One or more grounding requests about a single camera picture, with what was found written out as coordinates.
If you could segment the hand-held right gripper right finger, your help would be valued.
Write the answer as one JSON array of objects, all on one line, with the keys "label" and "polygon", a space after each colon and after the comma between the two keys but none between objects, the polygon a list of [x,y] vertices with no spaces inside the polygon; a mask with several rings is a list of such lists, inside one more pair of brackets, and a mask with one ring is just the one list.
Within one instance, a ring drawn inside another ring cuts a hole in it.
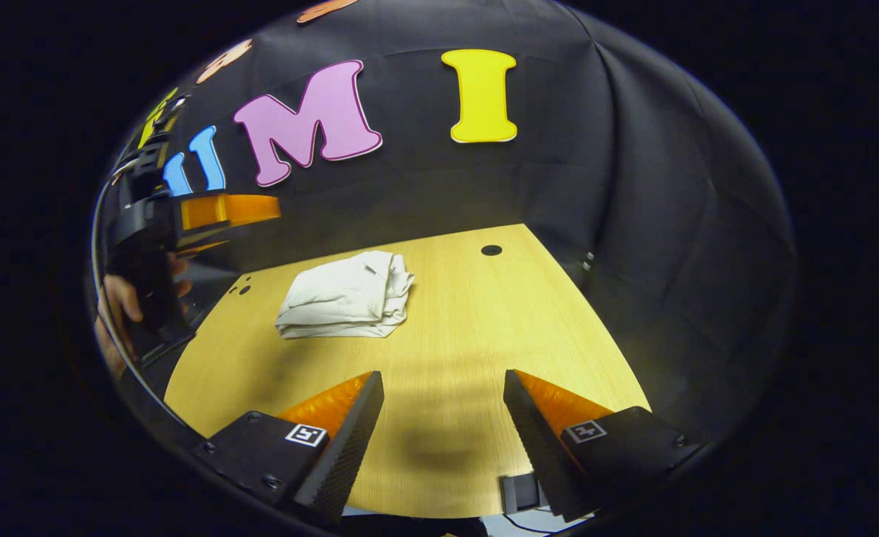
[{"label": "hand-held right gripper right finger", "polygon": [[705,449],[641,406],[613,411],[517,369],[505,374],[503,400],[552,512],[566,521],[632,506]]}]

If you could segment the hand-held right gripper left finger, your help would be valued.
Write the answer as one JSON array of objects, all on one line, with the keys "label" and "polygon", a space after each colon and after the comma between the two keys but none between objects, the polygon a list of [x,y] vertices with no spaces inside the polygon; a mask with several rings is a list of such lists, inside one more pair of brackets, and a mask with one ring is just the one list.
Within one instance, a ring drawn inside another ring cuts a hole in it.
[{"label": "hand-held right gripper left finger", "polygon": [[336,524],[384,401],[367,371],[281,412],[250,411],[197,445],[197,459],[269,509]]}]

